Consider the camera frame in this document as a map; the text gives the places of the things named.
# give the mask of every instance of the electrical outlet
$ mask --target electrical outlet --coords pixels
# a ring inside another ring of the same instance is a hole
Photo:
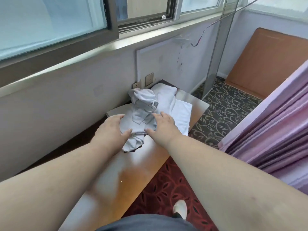
[[[135,82],[132,84],[132,88],[140,88],[141,89],[141,80],[139,82]]]
[[[149,86],[152,82],[154,82],[154,73],[151,73],[145,77],[145,86]]]

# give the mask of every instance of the skin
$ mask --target skin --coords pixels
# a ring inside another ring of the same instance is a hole
[[[0,183],[0,230],[58,230],[106,162],[121,150],[124,115],[109,117],[92,141]],[[171,116],[146,129],[165,147],[220,231],[307,230],[308,196],[204,143],[183,136]]]

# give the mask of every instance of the gray cloth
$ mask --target gray cloth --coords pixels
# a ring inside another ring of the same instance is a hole
[[[197,231],[189,222],[182,218],[172,218],[155,214],[134,215],[122,218],[96,231]]]

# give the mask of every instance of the wire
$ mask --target wire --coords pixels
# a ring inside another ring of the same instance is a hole
[[[201,40],[201,38],[202,38],[202,36],[203,36],[203,33],[204,33],[209,27],[213,26],[215,23],[218,23],[219,21],[223,20],[224,18],[229,17],[230,15],[233,15],[233,14],[235,14],[236,12],[238,12],[238,11],[240,11],[240,10],[242,10],[242,9],[244,9],[244,8],[246,8],[246,7],[248,7],[248,6],[250,6],[250,5],[252,5],[252,4],[255,3],[256,1],[258,1],[258,0],[254,0],[254,1],[252,1],[251,3],[245,5],[244,7],[240,8],[240,9],[238,9],[238,10],[236,10],[236,11],[233,11],[233,12],[230,13],[229,15],[226,15],[226,16],[224,16],[224,17],[218,19],[218,20],[215,21],[214,23],[210,24],[210,25],[209,25],[206,29],[204,29],[204,31],[202,32],[201,37],[200,37],[199,40],[198,40],[198,43],[197,43],[196,45],[193,45],[192,43],[190,43],[190,44],[191,44],[193,47],[196,47],[196,46],[199,44],[199,42],[200,42],[200,40]]]

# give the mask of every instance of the curtain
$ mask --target curtain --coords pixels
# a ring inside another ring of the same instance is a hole
[[[308,61],[218,147],[308,194]]]

